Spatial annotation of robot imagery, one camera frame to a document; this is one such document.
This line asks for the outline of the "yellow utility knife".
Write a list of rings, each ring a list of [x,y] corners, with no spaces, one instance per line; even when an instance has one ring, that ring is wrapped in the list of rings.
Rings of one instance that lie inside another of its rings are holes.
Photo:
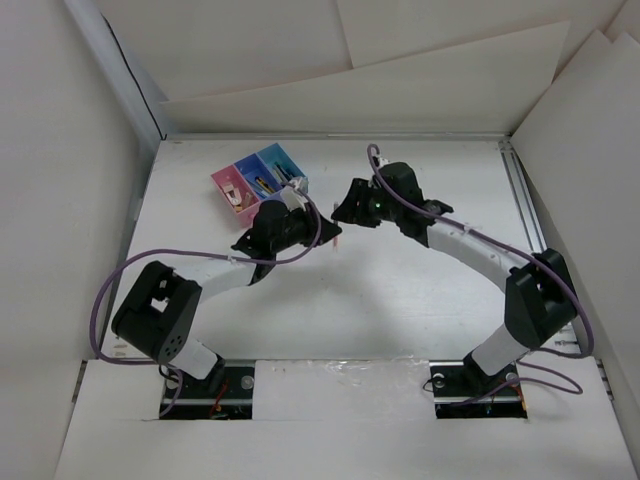
[[[275,193],[275,190],[262,177],[256,176],[254,180],[261,187],[261,189],[267,192],[269,195]]]

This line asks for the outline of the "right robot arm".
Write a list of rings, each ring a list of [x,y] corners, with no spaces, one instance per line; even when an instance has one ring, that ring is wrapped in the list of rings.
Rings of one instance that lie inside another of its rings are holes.
[[[453,218],[448,204],[424,197],[414,170],[404,162],[373,163],[374,175],[352,180],[333,220],[376,228],[396,225],[420,245],[454,258],[482,275],[504,295],[502,324],[463,359],[454,381],[465,404],[511,386],[507,371],[582,310],[563,256],[547,249],[526,253]]]

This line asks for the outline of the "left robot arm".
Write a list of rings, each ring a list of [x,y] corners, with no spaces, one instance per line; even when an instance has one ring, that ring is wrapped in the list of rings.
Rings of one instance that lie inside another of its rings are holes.
[[[113,317],[111,329],[155,363],[175,367],[201,396],[222,387],[224,360],[190,336],[196,311],[205,301],[260,282],[277,255],[293,246],[321,246],[342,229],[306,203],[290,209],[266,201],[249,228],[232,246],[234,258],[207,259],[188,268],[160,261],[147,264]]]

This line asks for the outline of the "light blue container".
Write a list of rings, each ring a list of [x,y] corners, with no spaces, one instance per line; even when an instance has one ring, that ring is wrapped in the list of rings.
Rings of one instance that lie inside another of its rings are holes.
[[[269,145],[257,152],[267,169],[279,185],[285,185],[295,178],[303,180],[302,189],[308,191],[308,177],[288,155],[279,143]]]

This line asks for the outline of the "pink container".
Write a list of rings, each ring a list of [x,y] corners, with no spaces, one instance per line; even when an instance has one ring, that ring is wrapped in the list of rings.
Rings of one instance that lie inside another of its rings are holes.
[[[225,204],[238,223],[248,228],[252,225],[261,200],[235,165],[229,165],[211,175]]]

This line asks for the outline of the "dark blue container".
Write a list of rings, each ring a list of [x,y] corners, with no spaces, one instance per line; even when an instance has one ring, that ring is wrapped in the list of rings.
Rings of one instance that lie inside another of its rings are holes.
[[[281,183],[256,153],[236,161],[234,166],[260,200],[269,199],[282,190]]]

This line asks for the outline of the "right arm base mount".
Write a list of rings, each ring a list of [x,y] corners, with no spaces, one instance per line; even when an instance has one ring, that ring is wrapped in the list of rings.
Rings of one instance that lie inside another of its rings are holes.
[[[463,361],[429,362],[429,378],[423,389],[433,395],[436,418],[445,419],[526,419],[524,395],[516,382],[514,363],[497,375],[479,376]]]

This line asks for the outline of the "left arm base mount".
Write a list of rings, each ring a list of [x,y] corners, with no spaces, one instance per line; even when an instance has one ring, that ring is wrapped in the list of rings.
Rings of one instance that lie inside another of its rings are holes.
[[[212,374],[212,382],[185,374],[178,389],[177,375],[164,374],[161,420],[251,420],[255,361],[228,361]]]

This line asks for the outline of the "right aluminium rail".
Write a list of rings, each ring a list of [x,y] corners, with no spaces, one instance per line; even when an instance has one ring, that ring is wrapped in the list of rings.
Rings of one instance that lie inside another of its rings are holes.
[[[527,238],[527,247],[522,247],[522,250],[543,251],[547,248],[547,242],[542,232],[537,211],[525,179],[522,163],[509,139],[500,140],[498,142],[498,149]],[[566,354],[582,353],[582,348],[572,322],[569,322],[554,334],[551,339],[544,344],[544,347]]]

